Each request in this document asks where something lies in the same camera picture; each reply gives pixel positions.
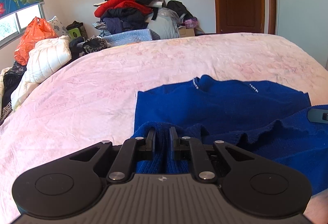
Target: pink floral bedsheet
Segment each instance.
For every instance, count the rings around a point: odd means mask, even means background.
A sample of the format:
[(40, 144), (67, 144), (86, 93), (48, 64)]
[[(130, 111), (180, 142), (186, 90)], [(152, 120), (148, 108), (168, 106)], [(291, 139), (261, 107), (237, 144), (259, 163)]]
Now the pink floral bedsheet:
[(203, 74), (270, 80), (308, 92), (312, 105), (328, 103), (328, 72), (278, 36), (209, 35), (89, 54), (42, 83), (0, 126), (0, 223), (19, 215), (11, 196), (18, 175), (101, 140), (122, 144), (133, 133), (138, 90)]

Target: window frame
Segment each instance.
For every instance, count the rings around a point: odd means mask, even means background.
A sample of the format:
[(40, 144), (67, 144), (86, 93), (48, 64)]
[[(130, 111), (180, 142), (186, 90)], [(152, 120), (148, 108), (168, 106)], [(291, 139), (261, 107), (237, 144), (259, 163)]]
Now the window frame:
[[(43, 4), (44, 3), (40, 3), (38, 4), (39, 6), (39, 11), (40, 11), (40, 16), (41, 18), (45, 18), (45, 14), (44, 14), (44, 10), (43, 10)], [(17, 29), (18, 31), (17, 32), (14, 32), (13, 34), (7, 36), (5, 39), (1, 40), (0, 41), (0, 49), (4, 48), (5, 46), (7, 46), (8, 44), (10, 44), (11, 42), (15, 41), (17, 38), (21, 37), (24, 33), (25, 33), (25, 30), (26, 30), (26, 27), (25, 28), (21, 28), (20, 26), (20, 23), (19, 23), (19, 19), (18, 19), (18, 15), (17, 15), (17, 12), (15, 13), (12, 13), (11, 15), (14, 15), (15, 18), (16, 18), (16, 23), (17, 23)]]

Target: orange plastic bag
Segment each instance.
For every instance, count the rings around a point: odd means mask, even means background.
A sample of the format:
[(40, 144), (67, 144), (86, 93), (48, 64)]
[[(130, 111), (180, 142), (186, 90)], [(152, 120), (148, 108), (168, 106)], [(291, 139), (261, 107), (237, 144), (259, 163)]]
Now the orange plastic bag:
[(35, 17), (27, 26), (15, 50), (15, 60), (21, 65), (26, 65), (30, 58), (28, 53), (35, 47), (37, 42), (56, 37), (58, 37), (57, 34), (46, 20)]

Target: plastic bag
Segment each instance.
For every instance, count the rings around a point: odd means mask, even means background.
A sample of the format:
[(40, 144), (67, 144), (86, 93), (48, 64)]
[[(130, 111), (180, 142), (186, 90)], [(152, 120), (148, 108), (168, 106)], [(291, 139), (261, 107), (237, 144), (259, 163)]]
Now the plastic bag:
[(189, 20), (185, 20), (183, 23), (187, 29), (194, 29), (198, 27), (198, 19), (196, 17), (193, 17)]
[(173, 11), (169, 8), (166, 8), (166, 7), (160, 8), (158, 10), (158, 15), (162, 15), (164, 17), (170, 17), (172, 19), (172, 21), (174, 21), (177, 24), (182, 23), (179, 16), (178, 16), (178, 14), (175, 11)]
[(51, 25), (44, 19), (35, 17), (27, 26), (19, 45), (17, 46), (14, 57), (15, 60), (25, 66), (29, 59), (29, 52), (35, 44), (41, 40), (58, 37)]

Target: cardboard box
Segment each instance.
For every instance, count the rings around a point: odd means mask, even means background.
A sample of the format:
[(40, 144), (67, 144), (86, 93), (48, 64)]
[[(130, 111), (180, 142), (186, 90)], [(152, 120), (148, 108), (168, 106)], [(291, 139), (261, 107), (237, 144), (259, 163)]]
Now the cardboard box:
[(179, 28), (180, 37), (192, 37), (195, 36), (195, 31), (193, 29), (186, 29), (186, 27), (181, 26)]

